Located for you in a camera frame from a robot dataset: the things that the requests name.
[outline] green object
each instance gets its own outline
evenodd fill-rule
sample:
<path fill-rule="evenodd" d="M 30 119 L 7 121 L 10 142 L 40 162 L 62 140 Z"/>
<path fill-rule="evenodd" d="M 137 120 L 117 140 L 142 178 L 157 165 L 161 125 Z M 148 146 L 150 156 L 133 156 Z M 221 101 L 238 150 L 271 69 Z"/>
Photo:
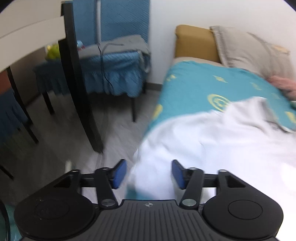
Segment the green object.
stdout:
<path fill-rule="evenodd" d="M 59 59 L 61 55 L 59 53 L 59 45 L 54 44 L 48 48 L 47 59 Z"/>

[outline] gray floor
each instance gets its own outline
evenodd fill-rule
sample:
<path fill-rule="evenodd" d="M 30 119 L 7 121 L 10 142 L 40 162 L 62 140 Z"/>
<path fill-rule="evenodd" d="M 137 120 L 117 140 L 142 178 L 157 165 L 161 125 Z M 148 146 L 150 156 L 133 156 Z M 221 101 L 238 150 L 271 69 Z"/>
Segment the gray floor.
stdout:
<path fill-rule="evenodd" d="M 102 166 L 113 167 L 121 158 L 128 161 L 130 168 L 132 156 L 150 122 L 158 97 L 158 91 L 148 90 L 137 99 L 137 120 L 133 123 L 127 96 L 105 99 L 97 94 L 90 96 L 94 117 L 104 139 L 102 155 L 92 150 L 70 96 L 50 94 L 55 110 L 53 116 L 40 96 L 27 108 L 34 123 L 31 129 L 39 144 L 35 145 L 26 131 L 21 130 L 0 147 L 1 164 L 15 176 L 11 181 L 0 172 L 0 199 L 17 204 L 62 175 L 67 160 L 82 173 L 93 172 Z M 119 202 L 124 198 L 125 187 L 124 181 L 115 191 Z M 97 202 L 93 188 L 84 188 L 83 195 Z"/>

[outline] white wall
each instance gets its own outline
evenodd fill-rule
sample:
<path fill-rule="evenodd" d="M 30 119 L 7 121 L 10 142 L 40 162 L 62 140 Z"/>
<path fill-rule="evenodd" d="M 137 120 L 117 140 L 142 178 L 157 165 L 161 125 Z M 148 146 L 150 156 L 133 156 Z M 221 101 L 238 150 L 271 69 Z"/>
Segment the white wall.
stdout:
<path fill-rule="evenodd" d="M 175 27 L 236 27 L 291 50 L 296 66 L 296 12 L 283 0 L 150 0 L 148 81 L 162 83 L 172 62 Z"/>
<path fill-rule="evenodd" d="M 36 76 L 33 68 L 44 61 L 45 48 L 41 48 L 26 55 L 10 66 L 15 84 L 25 104 L 38 95 Z"/>

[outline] black cable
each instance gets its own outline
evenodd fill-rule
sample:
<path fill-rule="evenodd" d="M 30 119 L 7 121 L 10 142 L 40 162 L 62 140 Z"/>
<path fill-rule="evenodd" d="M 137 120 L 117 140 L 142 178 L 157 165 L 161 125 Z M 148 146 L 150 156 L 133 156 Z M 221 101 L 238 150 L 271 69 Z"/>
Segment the black cable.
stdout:
<path fill-rule="evenodd" d="M 110 82 L 110 81 L 107 79 L 107 77 L 106 77 L 105 67 L 104 67 L 104 60 L 103 60 L 104 51 L 106 50 L 106 48 L 107 48 L 109 45 L 114 45 L 114 46 L 124 46 L 124 44 L 107 43 L 107 44 L 103 47 L 102 51 L 101 51 L 100 47 L 98 46 L 99 51 L 100 51 L 100 57 L 101 57 L 101 74 L 102 74 L 103 87 L 104 87 L 104 79 L 103 79 L 103 77 L 104 77 L 105 80 L 111 85 L 111 87 L 112 87 L 112 89 L 113 89 L 113 95 L 114 95 L 114 93 L 115 93 L 115 92 L 114 92 L 114 87 L 113 87 L 113 85 L 111 84 L 111 82 Z"/>
<path fill-rule="evenodd" d="M 101 49 L 100 47 L 98 46 L 99 50 L 100 50 L 100 58 L 101 58 L 101 78 L 102 78 L 102 85 L 103 85 L 103 96 L 102 96 L 102 104 L 103 104 L 103 121 L 102 121 L 102 125 L 101 125 L 101 128 L 100 128 L 100 133 L 101 133 L 101 138 L 102 140 L 104 141 L 105 139 L 105 135 L 106 135 L 106 131 L 105 133 L 103 133 L 103 130 L 107 129 L 107 128 L 103 128 L 105 126 L 105 123 L 108 124 L 108 119 L 106 119 L 106 117 L 108 118 L 108 106 L 106 105 L 106 95 L 105 95 L 105 86 L 104 86 L 104 65 L 103 65 L 103 55 L 102 55 L 102 52 L 101 52 Z"/>
<path fill-rule="evenodd" d="M 107 127 L 108 127 L 108 103 L 106 103 L 106 98 L 107 96 L 105 94 L 103 94 L 103 121 L 102 121 L 102 125 L 101 125 L 101 129 L 100 129 L 100 133 L 102 136 L 102 140 L 105 141 L 106 139 L 106 133 L 107 133 Z"/>
<path fill-rule="evenodd" d="M 100 57 L 101 57 L 101 77 L 102 77 L 103 91 L 105 91 L 105 87 L 104 87 L 104 77 L 105 77 L 106 81 L 111 85 L 111 87 L 113 89 L 113 94 L 114 94 L 114 87 L 111 84 L 111 82 L 106 78 L 106 75 L 105 75 L 105 67 L 104 67 L 104 60 L 103 60 L 102 51 L 99 46 L 98 46 L 98 48 L 99 48 Z"/>

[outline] pink cloth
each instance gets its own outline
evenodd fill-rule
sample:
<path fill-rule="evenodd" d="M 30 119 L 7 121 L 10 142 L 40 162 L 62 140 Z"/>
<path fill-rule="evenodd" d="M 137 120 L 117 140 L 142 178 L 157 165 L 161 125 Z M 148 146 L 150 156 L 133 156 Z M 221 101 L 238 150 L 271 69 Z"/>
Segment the pink cloth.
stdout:
<path fill-rule="evenodd" d="M 281 90 L 289 100 L 296 100 L 296 81 L 276 75 L 271 76 L 267 81 Z"/>

